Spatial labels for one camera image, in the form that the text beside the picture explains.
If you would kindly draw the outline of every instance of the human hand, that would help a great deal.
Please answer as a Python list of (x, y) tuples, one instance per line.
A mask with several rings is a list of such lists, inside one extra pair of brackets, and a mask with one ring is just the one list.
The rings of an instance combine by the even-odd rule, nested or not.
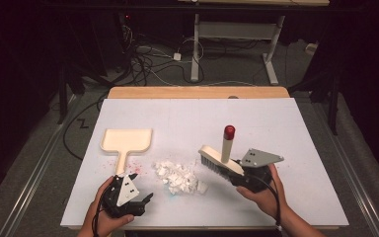
[[(91, 202), (88, 208), (88, 212), (86, 213), (84, 224), (82, 225), (81, 230), (79, 231), (78, 236), (94, 236), (92, 225), (93, 225), (93, 218), (95, 216), (95, 213), (97, 212), (98, 208), (98, 202), (101, 199), (101, 196), (103, 195), (104, 190), (106, 187), (110, 185), (110, 183), (113, 181), (114, 177), (109, 177), (98, 189), (97, 194), (95, 195), (94, 201)], [(110, 233), (112, 233), (117, 228), (133, 221), (134, 216), (131, 214), (124, 215), (120, 218), (110, 218), (107, 213), (102, 210), (99, 215), (98, 220), (98, 234), (99, 236), (108, 236)]]
[[(278, 192), (279, 204), (281, 210), (288, 207), (287, 201), (285, 200), (284, 187), (282, 181), (279, 179), (278, 172), (276, 171), (275, 165), (270, 164), (269, 169), (273, 177), (274, 182), (271, 182), (270, 186)], [(276, 219), (277, 216), (277, 205), (275, 196), (269, 189), (261, 191), (259, 193), (253, 193), (245, 187), (237, 187), (236, 191), (239, 192), (243, 197), (254, 201), (257, 206), (264, 213), (272, 216)]]

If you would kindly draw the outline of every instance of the dustpan handle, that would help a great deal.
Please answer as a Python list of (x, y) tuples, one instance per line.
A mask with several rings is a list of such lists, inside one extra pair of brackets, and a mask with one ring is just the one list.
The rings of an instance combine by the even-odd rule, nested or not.
[(115, 174), (120, 175), (125, 172), (126, 152), (118, 152), (118, 159), (115, 166)]

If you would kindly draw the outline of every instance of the gray carpet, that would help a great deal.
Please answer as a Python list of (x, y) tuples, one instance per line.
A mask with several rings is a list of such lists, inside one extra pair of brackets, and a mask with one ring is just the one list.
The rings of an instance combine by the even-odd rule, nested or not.
[[(311, 56), (303, 51), (305, 45), (305, 42), (299, 41), (289, 47), (278, 46), (272, 62), (281, 86), (291, 86), (301, 81), (311, 60)], [(172, 50), (161, 45), (156, 45), (156, 47), (169, 55), (173, 53)], [(228, 52), (218, 59), (208, 59), (208, 57), (218, 57), (220, 54), (213, 50), (207, 50), (204, 60), (201, 60), (204, 80), (200, 84), (233, 81), (218, 85), (246, 86), (247, 84), (240, 83), (243, 82), (267, 86), (267, 77), (259, 54), (259, 52), (265, 51), (266, 43), (264, 42), (260, 42), (251, 49)], [(153, 61), (162, 62), (162, 60), (164, 59), (153, 57)], [(185, 75), (189, 79), (190, 67), (187, 64), (180, 65), (184, 67)], [(165, 86), (165, 83), (169, 83), (190, 86), (183, 80), (182, 69), (176, 66), (156, 72), (156, 75), (149, 76), (147, 85)], [(6, 227), (2, 233), (3, 236), (76, 236), (76, 231), (62, 228), (59, 225), (81, 165), (81, 161), (70, 154), (63, 145), (62, 134), (66, 131), (66, 144), (71, 152), (83, 157), (98, 118), (98, 108), (92, 106), (76, 119), (74, 117), (88, 106), (96, 103), (107, 91), (105, 88), (95, 85), (92, 80), (85, 79), (85, 82), (86, 93), (83, 96), (74, 97), (70, 103), (69, 116), (64, 126), (56, 124), (58, 120), (57, 98), (54, 99), (52, 104), (54, 110), (50, 111), (31, 133), (29, 141), (2, 183), (0, 187), (0, 231), (4, 226)], [(376, 223), (374, 227), (374, 221), (371, 220), (371, 217), (374, 217), (371, 213), (374, 211), (376, 217), (379, 218), (379, 166), (358, 127), (353, 122), (353, 118), (350, 117), (342, 96), (340, 96), (337, 120), (338, 136), (331, 135), (325, 123), (327, 105), (310, 103), (308, 93), (295, 93), (293, 97), (296, 98), (300, 112), (349, 221), (347, 227), (338, 230), (324, 230), (324, 233), (328, 236), (379, 236), (379, 225)], [(53, 140), (55, 141), (54, 147), (46, 147), (48, 142)], [(354, 168), (352, 178), (348, 170), (344, 168), (343, 161), (345, 159)], [(42, 172), (35, 170), (37, 164)], [(38, 173), (41, 176), (37, 176), (33, 181), (29, 180), (31, 174)], [(14, 218), (15, 221), (11, 219), (5, 225), (13, 207), (21, 206), (17, 200), (23, 194), (23, 188), (26, 184), (31, 183), (36, 184), (37, 188), (32, 189), (30, 196), (23, 195), (23, 197), (32, 198), (31, 200), (27, 199), (24, 208), (21, 208), (20, 218)], [(363, 188), (364, 192), (356, 192), (354, 187), (357, 186)], [(368, 211), (363, 210), (365, 202), (362, 203), (360, 199), (362, 195), (368, 195), (369, 203), (372, 204), (374, 211), (370, 211), (370, 215), (365, 214)]]

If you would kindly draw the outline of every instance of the wooden table edge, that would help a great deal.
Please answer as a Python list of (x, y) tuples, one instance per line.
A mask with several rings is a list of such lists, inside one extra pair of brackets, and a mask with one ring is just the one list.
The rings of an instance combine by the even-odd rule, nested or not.
[(290, 98), (283, 87), (113, 87), (108, 99)]

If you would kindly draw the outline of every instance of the brush bristles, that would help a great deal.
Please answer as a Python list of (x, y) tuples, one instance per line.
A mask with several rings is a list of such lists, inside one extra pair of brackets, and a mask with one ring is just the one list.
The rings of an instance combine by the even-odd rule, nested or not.
[(223, 174), (222, 172), (220, 172), (220, 168), (218, 165), (214, 164), (212, 161), (210, 161), (208, 158), (204, 157), (204, 156), (201, 156), (201, 164), (203, 164), (204, 166), (206, 166), (208, 169), (214, 171), (215, 173), (219, 174), (221, 177), (223, 177), (224, 179), (229, 180), (229, 176)]

